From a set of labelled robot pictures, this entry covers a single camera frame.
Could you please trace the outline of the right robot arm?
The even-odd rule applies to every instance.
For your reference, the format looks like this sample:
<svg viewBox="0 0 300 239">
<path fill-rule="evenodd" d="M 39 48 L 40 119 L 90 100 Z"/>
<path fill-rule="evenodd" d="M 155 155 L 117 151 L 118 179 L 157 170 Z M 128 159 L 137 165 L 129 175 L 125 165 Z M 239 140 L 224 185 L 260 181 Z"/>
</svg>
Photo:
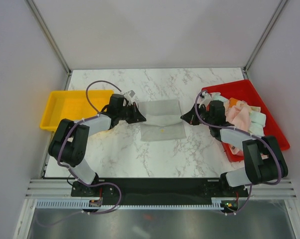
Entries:
<svg viewBox="0 0 300 239">
<path fill-rule="evenodd" d="M 231 196 L 238 186 L 276 185 L 287 177 L 288 167 L 277 139 L 272 135 L 251 135 L 227 122 L 221 101 L 212 101 L 208 109 L 194 104 L 180 118 L 190 125 L 208 126 L 213 138 L 243 152 L 244 167 L 220 176 L 218 190 L 223 196 Z"/>
</svg>

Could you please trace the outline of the grey towel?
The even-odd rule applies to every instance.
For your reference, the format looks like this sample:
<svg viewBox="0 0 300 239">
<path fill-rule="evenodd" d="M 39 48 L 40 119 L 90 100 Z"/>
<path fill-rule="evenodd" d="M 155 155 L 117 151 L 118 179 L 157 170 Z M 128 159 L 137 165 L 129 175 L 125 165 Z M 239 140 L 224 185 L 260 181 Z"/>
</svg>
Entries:
<svg viewBox="0 0 300 239">
<path fill-rule="evenodd" d="M 140 102 L 139 110 L 146 118 L 146 121 L 141 123 L 141 141 L 186 138 L 179 100 Z"/>
</svg>

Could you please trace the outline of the pink towel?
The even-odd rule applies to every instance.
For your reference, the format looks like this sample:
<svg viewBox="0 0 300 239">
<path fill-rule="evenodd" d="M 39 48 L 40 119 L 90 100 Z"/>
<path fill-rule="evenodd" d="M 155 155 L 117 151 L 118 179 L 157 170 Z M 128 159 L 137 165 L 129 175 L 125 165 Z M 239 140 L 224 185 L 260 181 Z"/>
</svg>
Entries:
<svg viewBox="0 0 300 239">
<path fill-rule="evenodd" d="M 238 129 L 248 131 L 251 124 L 250 111 L 251 108 L 247 105 L 232 106 L 225 113 L 226 121 Z"/>
</svg>

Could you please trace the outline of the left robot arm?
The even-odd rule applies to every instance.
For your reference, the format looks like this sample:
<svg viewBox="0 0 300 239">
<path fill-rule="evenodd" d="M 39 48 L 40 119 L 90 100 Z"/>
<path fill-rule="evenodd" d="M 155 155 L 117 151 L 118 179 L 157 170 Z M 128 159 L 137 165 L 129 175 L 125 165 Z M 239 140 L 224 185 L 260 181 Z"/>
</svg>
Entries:
<svg viewBox="0 0 300 239">
<path fill-rule="evenodd" d="M 77 121 L 62 119 L 49 145 L 48 154 L 83 184 L 82 190 L 88 196 L 97 195 L 100 189 L 96 181 L 98 175 L 85 159 L 88 138 L 113 129 L 120 121 L 133 124 L 147 119 L 136 102 L 127 96 L 112 94 L 109 103 L 95 116 Z"/>
</svg>

